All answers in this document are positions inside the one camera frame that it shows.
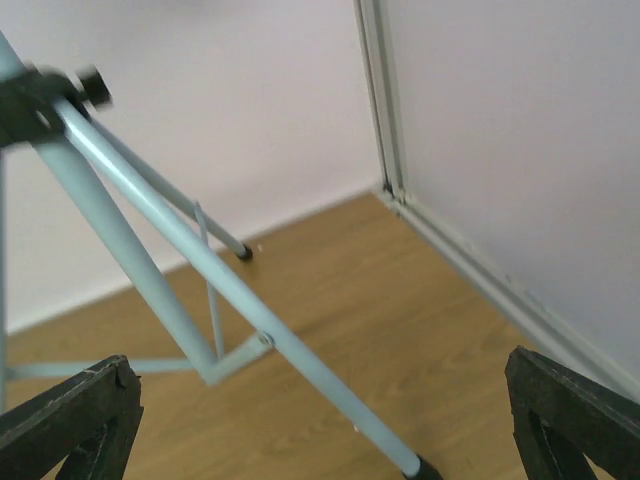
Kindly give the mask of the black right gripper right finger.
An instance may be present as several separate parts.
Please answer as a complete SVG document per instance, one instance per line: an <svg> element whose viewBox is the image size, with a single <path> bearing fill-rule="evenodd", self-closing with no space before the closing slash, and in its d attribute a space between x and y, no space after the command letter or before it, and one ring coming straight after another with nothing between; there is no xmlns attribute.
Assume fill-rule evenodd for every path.
<svg viewBox="0 0 640 480"><path fill-rule="evenodd" d="M525 347L505 376L514 440L529 479L639 477L639 404Z"/></svg>

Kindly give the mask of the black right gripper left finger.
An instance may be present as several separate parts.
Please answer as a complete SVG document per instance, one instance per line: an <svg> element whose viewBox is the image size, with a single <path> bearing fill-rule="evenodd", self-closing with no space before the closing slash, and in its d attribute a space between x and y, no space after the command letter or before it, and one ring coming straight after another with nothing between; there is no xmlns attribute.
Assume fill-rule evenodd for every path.
<svg viewBox="0 0 640 480"><path fill-rule="evenodd" d="M121 479L143 411L128 359L107 357L1 415L1 477Z"/></svg>

